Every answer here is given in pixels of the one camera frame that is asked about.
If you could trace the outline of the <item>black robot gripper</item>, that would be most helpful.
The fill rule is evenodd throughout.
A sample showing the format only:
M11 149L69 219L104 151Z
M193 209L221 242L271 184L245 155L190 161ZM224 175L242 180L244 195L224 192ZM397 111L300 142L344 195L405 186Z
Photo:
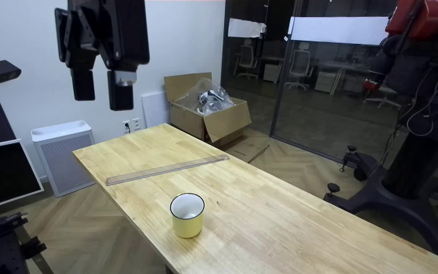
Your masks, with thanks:
M72 72L76 100L95 100L93 62L108 72L110 108L134 108L134 72L148 64L149 41L145 0L67 0L55 9L58 56Z

